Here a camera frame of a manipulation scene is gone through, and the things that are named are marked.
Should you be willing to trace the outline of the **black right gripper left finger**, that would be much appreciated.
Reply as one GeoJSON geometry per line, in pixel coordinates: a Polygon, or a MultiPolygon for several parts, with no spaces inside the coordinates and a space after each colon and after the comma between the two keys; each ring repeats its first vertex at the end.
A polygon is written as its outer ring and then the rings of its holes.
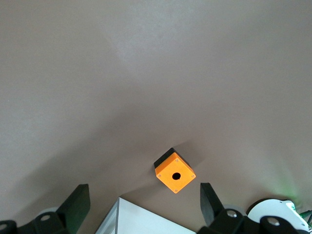
{"type": "Polygon", "coordinates": [[[80,184],[56,211],[38,215],[18,227],[17,234],[77,234],[90,206],[89,185],[80,184]]]}

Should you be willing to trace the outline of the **white drawer cabinet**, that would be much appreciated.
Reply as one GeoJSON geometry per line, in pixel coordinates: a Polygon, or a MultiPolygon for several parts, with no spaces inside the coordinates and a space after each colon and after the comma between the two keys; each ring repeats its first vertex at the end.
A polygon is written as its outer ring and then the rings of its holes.
{"type": "Polygon", "coordinates": [[[195,234],[195,232],[119,197],[95,234],[195,234]]]}

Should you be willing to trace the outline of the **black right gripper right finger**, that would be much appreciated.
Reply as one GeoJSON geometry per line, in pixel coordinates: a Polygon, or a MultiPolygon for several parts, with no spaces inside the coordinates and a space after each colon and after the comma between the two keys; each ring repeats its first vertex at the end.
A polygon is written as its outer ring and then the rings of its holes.
{"type": "Polygon", "coordinates": [[[199,234],[242,234],[244,216],[222,205],[210,183],[200,184],[200,208],[206,226],[199,234]]]}

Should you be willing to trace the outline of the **orange button box black base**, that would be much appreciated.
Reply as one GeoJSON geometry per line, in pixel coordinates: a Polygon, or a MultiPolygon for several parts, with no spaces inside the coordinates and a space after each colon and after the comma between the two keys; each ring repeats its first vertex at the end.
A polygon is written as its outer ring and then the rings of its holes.
{"type": "Polygon", "coordinates": [[[156,177],[175,194],[196,178],[190,164],[174,148],[154,162],[154,169],[156,177]]]}

